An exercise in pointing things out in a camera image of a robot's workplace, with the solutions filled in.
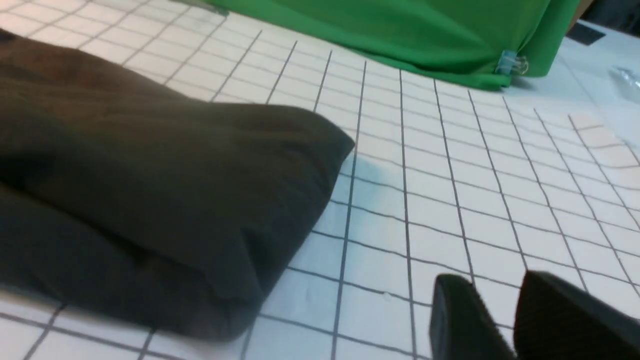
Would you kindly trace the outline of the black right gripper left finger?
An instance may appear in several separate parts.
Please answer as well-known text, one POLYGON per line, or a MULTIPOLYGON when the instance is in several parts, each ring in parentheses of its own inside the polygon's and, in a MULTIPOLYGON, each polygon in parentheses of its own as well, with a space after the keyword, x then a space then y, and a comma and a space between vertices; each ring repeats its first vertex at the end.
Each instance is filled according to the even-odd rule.
POLYGON ((480 294, 466 278, 435 278, 429 339, 434 360, 514 360, 480 294))

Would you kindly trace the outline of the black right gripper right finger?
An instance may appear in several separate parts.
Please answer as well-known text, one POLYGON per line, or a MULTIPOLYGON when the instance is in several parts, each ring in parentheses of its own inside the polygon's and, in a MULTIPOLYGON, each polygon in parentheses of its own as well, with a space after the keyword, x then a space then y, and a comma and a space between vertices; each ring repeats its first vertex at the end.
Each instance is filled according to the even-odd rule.
POLYGON ((637 360, 639 322, 546 271, 526 272, 513 344, 521 360, 637 360))

